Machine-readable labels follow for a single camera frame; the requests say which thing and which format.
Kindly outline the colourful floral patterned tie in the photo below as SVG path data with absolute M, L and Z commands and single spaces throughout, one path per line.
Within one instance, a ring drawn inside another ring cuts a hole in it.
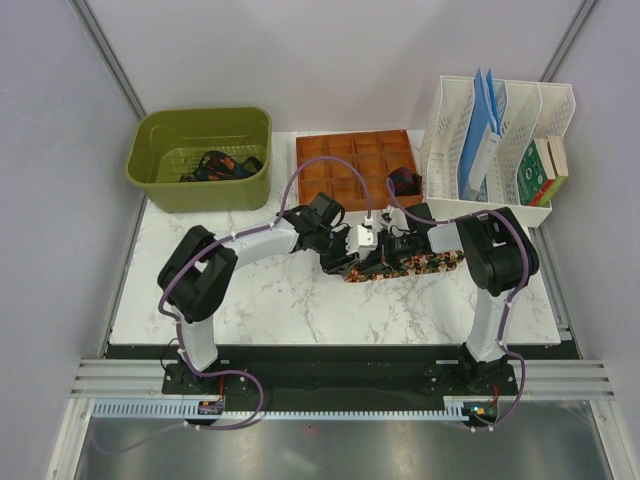
M 354 265 L 345 276 L 347 283 L 365 283 L 417 275 L 446 273 L 453 271 L 465 259 L 462 251 L 445 253 L 419 254 L 403 258 L 396 267 L 382 264 L 375 270 L 366 270 L 360 265 Z

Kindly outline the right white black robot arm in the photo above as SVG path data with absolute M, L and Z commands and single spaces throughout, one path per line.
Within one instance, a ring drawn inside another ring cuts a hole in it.
M 462 345 L 458 381 L 467 392 L 483 392 L 493 382 L 505 382 L 512 372 L 508 360 L 516 354 L 506 341 L 512 304 L 539 269 L 539 257 L 508 207 L 436 221 L 404 212 L 408 230 L 399 236 L 379 233 L 374 261 L 384 273 L 398 272 L 419 255 L 462 253 L 477 287 L 473 324 Z

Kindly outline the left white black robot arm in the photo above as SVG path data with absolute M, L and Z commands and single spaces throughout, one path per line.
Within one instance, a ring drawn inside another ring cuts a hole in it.
M 179 355 L 186 365 L 185 382 L 198 393 L 208 393 L 219 382 L 214 364 L 218 349 L 214 340 L 214 314 L 220 308 L 233 274 L 258 260 L 298 251 L 319 255 L 329 275 L 346 275 L 363 257 L 359 236 L 370 237 L 371 218 L 357 227 L 336 230 L 344 208 L 324 193 L 309 205 L 282 208 L 265 225 L 222 237 L 197 225 L 188 230 L 161 269 L 157 284 L 162 290 L 158 310 L 176 324 Z

